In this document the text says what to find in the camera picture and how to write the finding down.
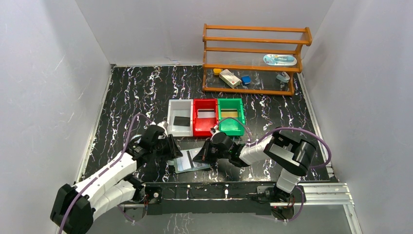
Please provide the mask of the black card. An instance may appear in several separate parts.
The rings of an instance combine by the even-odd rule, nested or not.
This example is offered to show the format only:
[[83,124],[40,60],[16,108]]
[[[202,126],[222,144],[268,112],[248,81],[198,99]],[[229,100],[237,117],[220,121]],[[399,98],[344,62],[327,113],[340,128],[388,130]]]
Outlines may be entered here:
[[190,117],[181,117],[181,116],[174,117],[173,126],[189,127],[190,124],[191,124]]

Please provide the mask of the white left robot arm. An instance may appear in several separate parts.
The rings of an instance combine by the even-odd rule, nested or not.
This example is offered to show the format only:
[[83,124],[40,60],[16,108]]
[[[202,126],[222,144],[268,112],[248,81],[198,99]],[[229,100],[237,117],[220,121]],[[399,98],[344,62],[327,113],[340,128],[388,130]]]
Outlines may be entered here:
[[139,141],[130,141],[113,160],[89,178],[64,184],[57,192],[50,220],[67,234],[85,234],[94,221],[113,207],[131,200],[143,201],[145,183],[133,174],[157,157],[172,160],[181,156],[176,142],[162,121],[152,123]]

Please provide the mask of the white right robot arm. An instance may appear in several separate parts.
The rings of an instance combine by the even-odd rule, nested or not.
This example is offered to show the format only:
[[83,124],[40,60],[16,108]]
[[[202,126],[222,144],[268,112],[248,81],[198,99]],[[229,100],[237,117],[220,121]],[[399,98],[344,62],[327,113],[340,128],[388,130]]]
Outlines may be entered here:
[[275,198],[286,202],[301,178],[307,175],[316,152],[311,142],[304,139],[297,142],[279,132],[266,134],[249,144],[237,144],[226,133],[217,132],[205,141],[193,161],[212,164],[218,159],[228,159],[236,167],[248,167],[271,159],[282,168],[274,189]]

